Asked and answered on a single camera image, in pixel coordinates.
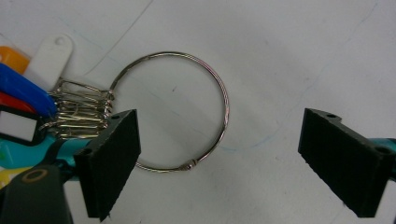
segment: metal ring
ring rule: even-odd
[[[224,119],[223,123],[219,129],[219,133],[212,144],[212,146],[207,149],[204,154],[202,154],[200,157],[189,160],[182,165],[179,165],[177,167],[170,167],[170,168],[158,168],[158,167],[153,167],[153,166],[148,166],[143,164],[142,162],[137,162],[136,166],[147,171],[155,172],[155,173],[171,173],[171,172],[178,172],[178,171],[189,171],[191,170],[194,166],[196,166],[200,161],[205,159],[210,155],[210,153],[213,152],[213,150],[219,145],[221,139],[223,138],[225,131],[228,126],[228,120],[230,116],[230,104],[229,104],[229,99],[228,99],[228,94],[225,89],[225,86],[223,82],[221,81],[219,75],[204,61],[200,60],[199,58],[196,58],[190,54],[187,53],[182,53],[182,52],[175,52],[175,51],[165,51],[165,52],[158,52],[158,53],[153,53],[147,56],[144,56],[130,64],[128,64],[120,73],[119,75],[114,79],[113,83],[111,84],[110,87],[110,93],[114,92],[114,89],[117,86],[117,83],[123,78],[125,74],[127,74],[131,69],[133,69],[135,66],[138,64],[154,59],[154,58],[159,58],[159,57],[179,57],[179,58],[184,58],[188,59],[190,61],[193,61],[195,63],[200,64],[219,84],[219,87],[222,92],[222,97],[223,97],[223,105],[224,105]]]

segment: plastic key tag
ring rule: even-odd
[[[0,137],[26,146],[35,146],[45,137],[45,129],[39,131],[44,121],[36,114],[0,105]]]
[[[29,60],[15,49],[0,46],[0,63],[7,65],[19,74],[23,74]]]
[[[30,168],[31,167],[24,167],[0,171],[0,189],[8,185],[12,178],[14,178],[16,175],[22,173],[23,171],[27,171]]]
[[[63,34],[49,35],[41,42],[23,76],[44,91],[52,91],[73,52],[73,42]]]
[[[30,105],[26,104],[24,101],[19,100],[15,97],[7,95],[3,92],[0,92],[0,105],[9,106],[15,109],[19,109],[22,111],[26,111],[32,114],[36,114],[35,109]]]
[[[0,91],[31,105],[44,118],[56,114],[56,105],[46,91],[3,63],[0,63]]]

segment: key ring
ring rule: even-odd
[[[225,131],[228,126],[228,121],[230,117],[230,103],[228,99],[228,94],[225,89],[224,83],[221,81],[219,75],[204,61],[202,61],[199,58],[196,58],[190,54],[187,53],[182,53],[182,52],[175,52],[175,51],[164,51],[164,52],[158,52],[158,53],[153,53],[147,56],[144,56],[140,59],[137,59],[136,61],[128,64],[120,73],[119,75],[114,79],[113,83],[111,84],[110,90],[108,94],[113,94],[118,82],[128,73],[130,72],[135,66],[137,66],[140,63],[143,63],[145,61],[154,59],[154,58],[160,58],[160,57],[178,57],[178,58],[184,58],[187,60],[190,60],[194,63],[198,63],[201,65],[218,83],[221,93],[222,93],[222,98],[223,98],[223,110],[224,110],[224,118],[222,120],[222,125],[219,129],[219,133],[216,136],[216,139],[212,146],[207,149],[201,156],[198,158],[191,159],[189,161],[184,162],[182,165],[176,166],[176,167],[169,167],[169,168],[160,168],[160,167],[154,167],[154,166],[149,166],[146,164],[143,164],[140,161],[137,161],[136,166],[147,171],[151,171],[154,173],[171,173],[171,172],[179,172],[179,171],[189,171],[191,170],[194,166],[196,166],[199,162],[204,160],[206,157],[208,157],[213,150],[219,145],[221,139],[223,138]]]

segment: scratch mark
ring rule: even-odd
[[[71,25],[68,21],[66,21],[64,18],[62,17],[56,17],[59,21],[63,22],[67,27],[69,27],[70,29],[73,30],[73,33],[75,33],[76,35],[81,36],[84,40],[86,40],[87,42],[94,44],[97,48],[99,49],[103,49],[103,47],[101,45],[99,45],[98,43],[93,42],[92,40],[90,40],[87,36],[83,35],[81,32],[79,32],[78,30],[76,30],[74,28],[73,25]]]
[[[119,40],[117,40],[117,42],[105,53],[105,55],[102,57],[102,59],[88,72],[86,72],[83,76],[88,75],[93,69],[95,69],[99,63],[102,62],[102,60],[107,56],[108,53],[111,52],[111,50],[113,50],[119,43],[120,41],[126,36],[126,34],[129,33],[129,31],[132,29],[132,27],[134,27],[135,24],[137,24],[137,22],[140,20],[140,18],[143,16],[143,14],[145,14],[145,12],[148,10],[149,6],[151,6],[151,4],[154,2],[154,0],[149,1],[149,3],[146,5],[146,7],[143,9],[143,11],[139,14],[139,16],[137,16],[137,18],[134,20],[134,22],[132,22],[132,24],[128,27],[128,29],[122,34],[122,36],[119,38]]]
[[[374,4],[374,6],[372,7],[372,9],[370,10],[370,12],[355,26],[355,28],[353,29],[352,34],[349,36],[349,38],[346,40],[346,42],[343,44],[343,46],[345,44],[347,44],[353,37],[353,35],[357,32],[357,30],[359,29],[359,27],[364,24],[373,14],[373,12],[375,11],[375,9],[378,7],[378,3],[376,2]],[[297,103],[288,111],[287,115],[285,116],[284,119],[282,119],[280,125],[278,126],[278,128],[273,132],[268,134],[267,136],[265,136],[260,142],[251,145],[250,147],[247,147],[245,149],[253,149],[255,147],[259,147],[262,146],[264,144],[266,144],[267,142],[269,142],[272,138],[274,138],[278,132],[285,126],[285,123],[287,120],[289,120],[291,113],[301,104],[301,101],[304,99],[304,97],[306,96],[306,94],[312,89],[314,88],[317,83],[319,82],[320,78],[323,76],[323,74],[325,73],[326,69],[328,67],[330,67],[334,60],[337,58],[337,54],[335,54],[321,69],[319,74],[315,77],[314,81],[303,91],[303,93],[300,95],[299,99],[297,100]]]
[[[340,217],[340,215],[341,215],[341,212],[344,210],[344,206],[340,209],[340,211],[338,211],[338,213],[334,216],[334,218],[332,219],[332,222],[331,223],[329,223],[329,224],[333,224],[334,223],[334,221],[337,219],[337,218],[339,218]]]
[[[347,39],[346,43],[348,43],[352,39],[352,37],[355,35],[359,27],[361,27],[361,25],[364,24],[373,15],[373,12],[375,11],[376,7],[378,7],[378,2],[374,4],[370,12],[355,26],[355,28],[352,31],[352,34]]]

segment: silver ring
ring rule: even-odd
[[[147,56],[144,56],[130,64],[128,64],[120,73],[119,75],[114,79],[113,83],[111,84],[110,87],[110,93],[114,92],[114,89],[117,86],[117,83],[124,77],[125,74],[130,72],[135,66],[138,64],[154,59],[154,58],[159,58],[159,57],[179,57],[179,58],[184,58],[188,59],[190,61],[193,61],[195,63],[200,64],[218,83],[221,92],[222,92],[222,97],[223,97],[223,105],[224,105],[224,118],[223,118],[223,123],[219,129],[219,133],[212,144],[212,146],[207,149],[200,157],[191,159],[189,161],[184,162],[182,165],[179,165],[177,167],[169,167],[169,168],[159,168],[159,167],[153,167],[153,166],[148,166],[143,164],[142,162],[137,162],[136,166],[147,171],[155,172],[155,173],[171,173],[171,172],[178,172],[178,171],[189,171],[191,170],[194,166],[196,166],[199,162],[201,162],[203,159],[208,157],[213,150],[219,145],[221,139],[223,138],[225,131],[228,126],[228,120],[230,117],[230,103],[228,99],[228,94],[225,89],[224,83],[221,81],[219,75],[204,61],[202,61],[199,58],[196,58],[190,54],[187,53],[182,53],[182,52],[174,52],[174,51],[165,51],[165,52],[158,52],[158,53],[153,53]]]

